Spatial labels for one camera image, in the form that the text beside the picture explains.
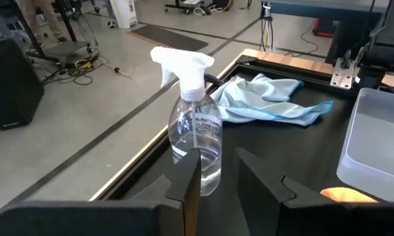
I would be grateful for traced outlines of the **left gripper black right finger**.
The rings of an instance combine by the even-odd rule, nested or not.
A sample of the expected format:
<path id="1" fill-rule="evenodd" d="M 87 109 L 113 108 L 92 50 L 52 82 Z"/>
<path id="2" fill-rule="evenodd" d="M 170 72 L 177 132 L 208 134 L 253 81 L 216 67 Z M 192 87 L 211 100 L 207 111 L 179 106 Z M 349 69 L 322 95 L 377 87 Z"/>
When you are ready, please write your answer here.
<path id="1" fill-rule="evenodd" d="M 235 157 L 251 235 L 394 235 L 394 203 L 339 203 L 243 148 Z"/>

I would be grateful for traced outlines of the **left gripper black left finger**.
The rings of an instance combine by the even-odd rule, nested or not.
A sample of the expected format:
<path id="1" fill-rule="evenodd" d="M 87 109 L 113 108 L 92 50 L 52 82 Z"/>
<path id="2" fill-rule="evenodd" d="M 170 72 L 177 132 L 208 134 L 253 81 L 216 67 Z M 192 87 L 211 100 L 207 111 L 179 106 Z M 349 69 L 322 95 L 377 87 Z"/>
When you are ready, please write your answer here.
<path id="1" fill-rule="evenodd" d="M 194 235 L 201 154 L 193 149 L 124 200 L 28 201 L 0 213 L 0 235 Z"/>

